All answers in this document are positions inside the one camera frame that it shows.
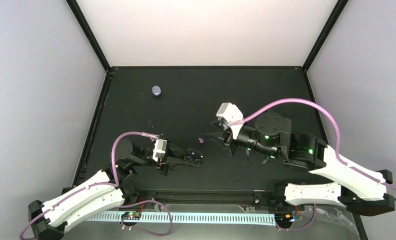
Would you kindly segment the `lavender earbud charging case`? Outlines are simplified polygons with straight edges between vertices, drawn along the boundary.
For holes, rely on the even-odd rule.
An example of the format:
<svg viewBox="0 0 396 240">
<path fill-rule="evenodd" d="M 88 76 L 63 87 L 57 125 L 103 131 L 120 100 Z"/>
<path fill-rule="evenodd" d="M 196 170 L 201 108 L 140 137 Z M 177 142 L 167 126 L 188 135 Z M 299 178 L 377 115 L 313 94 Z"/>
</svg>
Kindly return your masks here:
<svg viewBox="0 0 396 240">
<path fill-rule="evenodd" d="M 151 89 L 151 91 L 152 91 L 152 94 L 154 95 L 154 96 L 161 96 L 161 94 L 162 94 L 162 89 L 161 89 L 161 87 L 160 86 L 157 86 L 157 85 L 155 85 L 155 86 L 153 86 L 152 87 L 152 89 Z"/>
</svg>

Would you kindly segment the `black earbud charging case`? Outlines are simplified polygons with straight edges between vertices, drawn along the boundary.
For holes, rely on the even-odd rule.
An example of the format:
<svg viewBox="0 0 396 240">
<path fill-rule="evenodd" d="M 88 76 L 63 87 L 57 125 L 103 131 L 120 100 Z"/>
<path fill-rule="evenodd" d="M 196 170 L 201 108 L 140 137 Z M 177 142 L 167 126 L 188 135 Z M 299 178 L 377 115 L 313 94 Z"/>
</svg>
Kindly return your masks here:
<svg viewBox="0 0 396 240">
<path fill-rule="evenodd" d="M 204 158 L 204 155 L 201 152 L 199 152 L 198 150 L 195 150 L 195 149 L 191 149 L 191 148 L 188 149 L 183 156 L 183 159 L 185 161 L 194 163 L 197 165 L 200 165 L 203 162 L 203 158 Z"/>
</svg>

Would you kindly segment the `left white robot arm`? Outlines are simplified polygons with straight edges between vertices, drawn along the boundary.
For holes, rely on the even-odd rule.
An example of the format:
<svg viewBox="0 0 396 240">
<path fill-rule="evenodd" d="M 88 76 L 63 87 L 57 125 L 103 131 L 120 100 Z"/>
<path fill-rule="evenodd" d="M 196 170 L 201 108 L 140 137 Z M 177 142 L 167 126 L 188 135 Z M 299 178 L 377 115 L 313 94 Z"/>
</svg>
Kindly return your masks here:
<svg viewBox="0 0 396 240">
<path fill-rule="evenodd" d="M 73 227 L 98 213 L 137 203 L 140 193 L 131 180 L 137 173 L 135 167 L 153 167 L 167 175 L 176 167 L 196 167 L 203 157 L 197 150 L 183 150 L 166 139 L 155 140 L 150 148 L 121 139 L 109 166 L 52 200 L 35 200 L 28 205 L 33 239 L 60 240 Z"/>
</svg>

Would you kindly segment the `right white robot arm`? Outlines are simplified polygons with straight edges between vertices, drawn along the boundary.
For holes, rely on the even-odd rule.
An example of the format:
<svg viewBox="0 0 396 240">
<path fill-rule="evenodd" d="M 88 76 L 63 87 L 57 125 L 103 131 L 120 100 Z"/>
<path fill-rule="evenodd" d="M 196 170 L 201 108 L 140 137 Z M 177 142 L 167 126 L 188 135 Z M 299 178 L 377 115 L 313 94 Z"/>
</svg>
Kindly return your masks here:
<svg viewBox="0 0 396 240">
<path fill-rule="evenodd" d="M 350 160 L 337 160 L 335 150 L 323 140 L 293 132 L 290 119 L 273 111 L 257 116 L 255 125 L 228 127 L 224 119 L 207 137 L 230 154 L 238 148 L 262 154 L 267 160 L 281 160 L 291 169 L 309 172 L 329 180 L 324 184 L 277 183 L 270 196 L 274 208 L 286 206 L 333 205 L 361 216 L 377 216 L 395 210 L 395 199 L 387 192 L 393 182 L 388 170 L 372 171 Z"/>
</svg>

